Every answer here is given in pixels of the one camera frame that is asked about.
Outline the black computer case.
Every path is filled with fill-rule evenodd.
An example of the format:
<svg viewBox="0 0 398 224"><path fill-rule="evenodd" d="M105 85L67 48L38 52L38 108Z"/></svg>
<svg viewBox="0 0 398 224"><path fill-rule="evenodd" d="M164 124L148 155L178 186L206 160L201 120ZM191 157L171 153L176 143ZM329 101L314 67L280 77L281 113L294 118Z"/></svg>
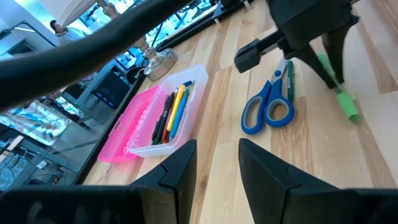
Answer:
<svg viewBox="0 0 398 224"><path fill-rule="evenodd" d="M116 109L122 103L129 89L129 85L116 73L109 72L91 93L110 108Z"/></svg>

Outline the green mechanical pencil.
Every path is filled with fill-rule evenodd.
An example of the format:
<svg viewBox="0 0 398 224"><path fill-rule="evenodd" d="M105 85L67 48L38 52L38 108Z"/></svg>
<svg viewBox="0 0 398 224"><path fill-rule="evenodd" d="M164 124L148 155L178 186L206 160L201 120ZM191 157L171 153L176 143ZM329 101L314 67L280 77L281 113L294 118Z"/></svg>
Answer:
<svg viewBox="0 0 398 224"><path fill-rule="evenodd" d="M350 120L353 124L358 125L362 120L362 116L359 114L352 97L346 92L343 86L338 83L328 56L326 54L319 53L317 54L317 57L323 68L326 70L327 74L329 74L329 76L335 83L335 87L333 89L336 94L336 100L342 112L345 114L348 120Z"/></svg>

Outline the blue pen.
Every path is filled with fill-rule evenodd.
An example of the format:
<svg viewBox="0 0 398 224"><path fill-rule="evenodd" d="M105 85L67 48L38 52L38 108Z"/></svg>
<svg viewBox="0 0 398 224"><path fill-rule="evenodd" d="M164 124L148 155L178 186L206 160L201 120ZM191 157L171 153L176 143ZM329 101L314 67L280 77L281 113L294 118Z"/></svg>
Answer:
<svg viewBox="0 0 398 224"><path fill-rule="evenodd" d="M172 125L172 129L171 129L170 134L169 134L169 141L171 141L175 137L175 135L177 133L177 129L178 129L178 126L180 124L180 121L181 121L181 118L182 118L182 115L183 115L184 107L186 105L187 98L189 96L189 92L190 92L190 90L188 88L186 88L185 92L184 92L184 94L183 94L183 96L182 96L182 98L180 100L180 103L179 103L179 106L178 106L178 109L177 109L177 112L176 112L176 115L175 115L175 119L174 119L174 122L173 122L173 125Z"/></svg>

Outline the crumpled grey tarp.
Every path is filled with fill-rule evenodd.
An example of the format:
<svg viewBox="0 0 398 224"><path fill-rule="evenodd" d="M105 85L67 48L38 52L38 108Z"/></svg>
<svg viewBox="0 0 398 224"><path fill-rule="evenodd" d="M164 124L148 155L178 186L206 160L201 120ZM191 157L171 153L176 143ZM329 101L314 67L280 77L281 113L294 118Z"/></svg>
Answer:
<svg viewBox="0 0 398 224"><path fill-rule="evenodd" d="M34 100L28 107L19 106L0 112L0 123L46 146L52 146L72 120Z"/></svg>

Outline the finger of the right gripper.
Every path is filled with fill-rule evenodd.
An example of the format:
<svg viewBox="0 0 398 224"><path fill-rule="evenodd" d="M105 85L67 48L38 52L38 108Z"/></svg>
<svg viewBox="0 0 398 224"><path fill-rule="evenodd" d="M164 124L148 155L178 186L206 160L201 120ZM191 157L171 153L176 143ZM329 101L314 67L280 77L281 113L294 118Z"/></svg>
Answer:
<svg viewBox="0 0 398 224"><path fill-rule="evenodd" d="M350 29L350 25L346 24L339 29L327 32L322 35L322 43L328 54L331 67L335 73L335 78L339 83L344 83L343 75L343 48L345 37Z"/></svg>
<svg viewBox="0 0 398 224"><path fill-rule="evenodd" d="M328 88L332 89L336 87L336 83L332 77L324 69L323 65L319 61L317 55L311 46L307 45L302 49L291 49L289 46L281 46L284 53L285 59L297 58L306 63L317 75L325 82Z"/></svg>

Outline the green crayon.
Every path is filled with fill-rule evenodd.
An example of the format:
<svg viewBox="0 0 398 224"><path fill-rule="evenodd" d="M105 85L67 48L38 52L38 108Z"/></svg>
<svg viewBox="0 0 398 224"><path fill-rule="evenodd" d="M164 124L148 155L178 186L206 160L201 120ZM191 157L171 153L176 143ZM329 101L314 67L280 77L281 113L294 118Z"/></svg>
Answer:
<svg viewBox="0 0 398 224"><path fill-rule="evenodd" d="M294 100L294 63L288 62L288 76L287 76L287 98L292 103Z"/></svg>

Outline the clear box with pink lid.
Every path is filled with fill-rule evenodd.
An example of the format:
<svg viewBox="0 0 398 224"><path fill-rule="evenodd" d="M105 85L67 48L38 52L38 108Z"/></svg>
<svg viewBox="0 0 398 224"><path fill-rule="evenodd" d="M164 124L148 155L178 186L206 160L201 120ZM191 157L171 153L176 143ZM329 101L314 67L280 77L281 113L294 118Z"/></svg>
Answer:
<svg viewBox="0 0 398 224"><path fill-rule="evenodd" d="M152 144L152 133L168 95L181 84L193 81L175 136L167 144ZM195 65L168 76L162 83L138 93L112 128L98 159L124 162L137 157L165 156L176 151L191 136L201 100L208 82L203 65Z"/></svg>

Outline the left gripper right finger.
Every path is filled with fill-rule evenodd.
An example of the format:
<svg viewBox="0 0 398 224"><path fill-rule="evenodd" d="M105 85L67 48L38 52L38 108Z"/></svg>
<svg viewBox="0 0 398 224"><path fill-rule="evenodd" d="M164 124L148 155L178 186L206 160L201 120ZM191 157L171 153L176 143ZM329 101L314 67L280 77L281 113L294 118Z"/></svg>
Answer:
<svg viewBox="0 0 398 224"><path fill-rule="evenodd" d="M239 140L239 167L255 224L338 223L328 192L337 190L251 140Z"/></svg>

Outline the blue handled scissors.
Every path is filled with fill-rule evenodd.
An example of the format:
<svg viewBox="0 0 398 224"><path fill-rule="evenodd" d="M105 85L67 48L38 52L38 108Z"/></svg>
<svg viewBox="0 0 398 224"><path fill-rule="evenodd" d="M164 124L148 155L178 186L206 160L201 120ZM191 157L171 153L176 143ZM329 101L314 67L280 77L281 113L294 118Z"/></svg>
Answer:
<svg viewBox="0 0 398 224"><path fill-rule="evenodd" d="M282 95L282 78L290 62L291 60L282 58L271 79L266 81L262 90L246 103L241 117L241 129L244 133L249 135L257 134L265 124L273 128L281 128L293 120L295 115L294 106ZM256 111L256 123L254 126L250 126L248 125L249 114L256 104L259 105ZM277 105L282 105L287 110L287 114L281 119L271 117L272 111Z"/></svg>

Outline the lamp with white shade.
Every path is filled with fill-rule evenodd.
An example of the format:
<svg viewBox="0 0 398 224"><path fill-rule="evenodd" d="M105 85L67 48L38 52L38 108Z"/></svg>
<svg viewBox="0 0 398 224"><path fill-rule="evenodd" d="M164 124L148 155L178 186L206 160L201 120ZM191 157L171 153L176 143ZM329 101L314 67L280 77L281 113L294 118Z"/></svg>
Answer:
<svg viewBox="0 0 398 224"><path fill-rule="evenodd" d="M103 13L111 20L114 20L121 14L113 3L107 3L105 0L62 0L65 7L58 20L63 25L69 25L86 12L94 3L98 3L103 8ZM139 49L143 57L147 60L147 65L143 68L143 73L150 81L156 81L164 76L176 63L178 57L172 49L165 49L157 52L150 46L146 37L142 36L132 44L132 47Z"/></svg>

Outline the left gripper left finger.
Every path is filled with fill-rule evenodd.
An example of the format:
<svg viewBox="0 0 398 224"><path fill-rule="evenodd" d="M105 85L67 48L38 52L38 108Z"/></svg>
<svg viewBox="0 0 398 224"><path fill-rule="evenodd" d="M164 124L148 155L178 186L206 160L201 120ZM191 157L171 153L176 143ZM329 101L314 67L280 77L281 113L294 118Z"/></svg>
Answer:
<svg viewBox="0 0 398 224"><path fill-rule="evenodd" d="M197 179L197 141L189 140L131 187L130 224L189 224Z"/></svg>

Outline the person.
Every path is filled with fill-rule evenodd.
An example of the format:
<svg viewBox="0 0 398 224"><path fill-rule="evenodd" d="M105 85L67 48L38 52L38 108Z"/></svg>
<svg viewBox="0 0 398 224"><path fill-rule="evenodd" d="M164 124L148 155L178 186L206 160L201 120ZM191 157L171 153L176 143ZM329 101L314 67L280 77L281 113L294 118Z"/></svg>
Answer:
<svg viewBox="0 0 398 224"><path fill-rule="evenodd" d="M60 45L66 45L70 42L85 38L88 34L74 27L62 27L56 20L50 21L50 27L55 32Z"/></svg>

